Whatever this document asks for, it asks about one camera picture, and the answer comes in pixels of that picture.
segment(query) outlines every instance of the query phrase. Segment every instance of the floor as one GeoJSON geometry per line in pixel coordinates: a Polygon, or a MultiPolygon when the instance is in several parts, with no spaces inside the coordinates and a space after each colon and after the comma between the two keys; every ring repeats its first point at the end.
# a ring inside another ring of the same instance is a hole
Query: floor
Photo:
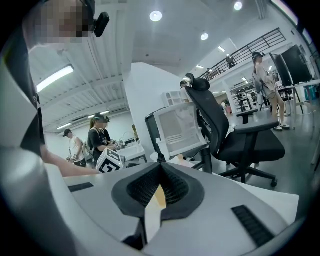
{"type": "MultiPolygon", "coordinates": [[[[319,187],[320,171],[314,172],[314,165],[311,160],[316,150],[320,137],[320,108],[317,107],[315,112],[315,127],[312,127],[312,115],[301,115],[298,108],[295,130],[284,130],[282,132],[274,131],[273,133],[281,141],[285,148],[284,158],[273,162],[261,162],[257,169],[276,175],[278,184],[275,188],[270,186],[270,180],[257,176],[249,175],[247,184],[255,187],[275,190],[283,193],[299,195],[299,204],[296,218],[305,216],[313,200],[314,195],[319,187]]],[[[265,118],[269,111],[255,113],[249,118],[249,123],[254,120],[265,118]]],[[[229,131],[233,127],[242,123],[242,118],[235,115],[228,115],[229,131]]],[[[292,117],[284,118],[285,122],[292,126],[292,117]]],[[[233,165],[227,166],[225,162],[219,161],[212,157],[212,169],[214,173],[220,174],[234,168],[233,165]]]]}

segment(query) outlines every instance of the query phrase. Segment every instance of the black office chair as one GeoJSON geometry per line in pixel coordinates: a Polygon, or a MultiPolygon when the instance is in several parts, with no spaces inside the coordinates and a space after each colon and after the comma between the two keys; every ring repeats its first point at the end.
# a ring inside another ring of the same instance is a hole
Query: black office chair
{"type": "Polygon", "coordinates": [[[278,120],[266,119],[259,122],[238,125],[228,136],[229,121],[221,111],[215,97],[209,91],[207,80],[186,75],[191,79],[186,91],[211,127],[210,151],[218,160],[231,162],[235,168],[220,174],[223,177],[239,175],[246,183],[246,174],[271,179],[271,186],[277,185],[276,176],[250,167],[252,163],[276,161],[285,156],[285,148],[272,133],[279,125],[278,120]]]}

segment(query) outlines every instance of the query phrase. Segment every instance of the white wall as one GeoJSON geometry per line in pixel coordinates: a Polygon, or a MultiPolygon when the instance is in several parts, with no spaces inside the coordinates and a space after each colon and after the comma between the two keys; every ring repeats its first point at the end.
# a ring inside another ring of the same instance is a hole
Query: white wall
{"type": "Polygon", "coordinates": [[[181,78],[145,63],[133,63],[130,73],[123,74],[123,80],[137,134],[150,160],[155,150],[145,117],[165,107],[161,94],[179,91],[181,78]]]}
{"type": "MultiPolygon", "coordinates": [[[[133,129],[132,125],[134,121],[130,113],[124,113],[121,115],[117,115],[115,117],[110,118],[110,122],[108,123],[107,130],[110,134],[111,139],[118,141],[123,137],[128,140],[133,138],[133,129]]],[[[89,133],[89,122],[82,127],[79,128],[70,128],[70,130],[81,140],[86,141],[88,139],[89,133]]],[[[62,137],[62,134],[56,133],[45,133],[45,144],[50,152],[56,154],[57,156],[65,159],[69,155],[69,139],[66,137],[62,137]]]]}

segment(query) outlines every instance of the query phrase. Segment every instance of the black metal railing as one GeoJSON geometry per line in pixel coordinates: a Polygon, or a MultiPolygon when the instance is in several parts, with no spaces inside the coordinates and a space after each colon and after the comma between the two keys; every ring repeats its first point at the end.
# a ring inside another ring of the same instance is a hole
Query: black metal railing
{"type": "Polygon", "coordinates": [[[226,57],[224,60],[207,70],[204,74],[199,76],[199,78],[204,78],[210,81],[227,70],[232,69],[241,62],[252,58],[253,52],[261,53],[264,50],[276,46],[284,41],[286,41],[286,38],[281,33],[280,29],[276,28],[275,30],[272,30],[271,32],[247,44],[245,47],[235,51],[229,57],[226,57]]]}

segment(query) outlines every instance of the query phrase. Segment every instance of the ceiling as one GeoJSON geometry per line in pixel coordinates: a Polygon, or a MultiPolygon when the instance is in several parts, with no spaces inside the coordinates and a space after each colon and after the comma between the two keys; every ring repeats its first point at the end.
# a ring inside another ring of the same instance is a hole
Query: ceiling
{"type": "Polygon", "coordinates": [[[44,130],[57,132],[99,112],[127,112],[122,75],[131,63],[145,62],[183,77],[239,24],[257,17],[255,0],[242,2],[242,10],[235,11],[234,0],[96,0],[95,18],[101,12],[110,16],[102,37],[30,53],[35,85],[66,65],[74,67],[73,73],[39,92],[44,130]],[[152,11],[162,12],[159,22],[150,20],[152,11]],[[202,41],[204,32],[209,38],[202,41]]]}

